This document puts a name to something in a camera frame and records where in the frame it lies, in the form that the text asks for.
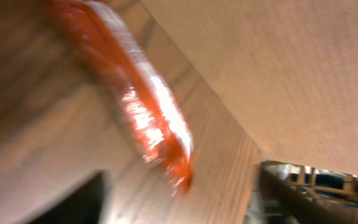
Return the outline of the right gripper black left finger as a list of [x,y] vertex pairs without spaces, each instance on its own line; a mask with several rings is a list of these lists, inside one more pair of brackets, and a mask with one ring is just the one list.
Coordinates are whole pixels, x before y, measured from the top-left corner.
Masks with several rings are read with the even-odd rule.
[[98,224],[104,203],[105,176],[95,173],[54,207],[27,224]]

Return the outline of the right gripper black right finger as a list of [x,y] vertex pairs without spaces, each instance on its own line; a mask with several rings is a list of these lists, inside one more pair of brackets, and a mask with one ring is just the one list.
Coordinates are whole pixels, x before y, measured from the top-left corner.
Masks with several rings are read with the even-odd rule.
[[299,223],[331,223],[331,216],[325,209],[299,195],[264,168],[260,170],[259,189],[264,202],[276,201]]

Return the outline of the red chocolate bar wrapper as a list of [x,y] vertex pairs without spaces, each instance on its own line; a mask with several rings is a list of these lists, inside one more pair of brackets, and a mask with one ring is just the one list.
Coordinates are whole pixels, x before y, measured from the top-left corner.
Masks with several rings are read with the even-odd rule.
[[174,192],[191,187],[193,136],[171,89],[104,1],[48,1],[48,10],[96,71],[141,150]]

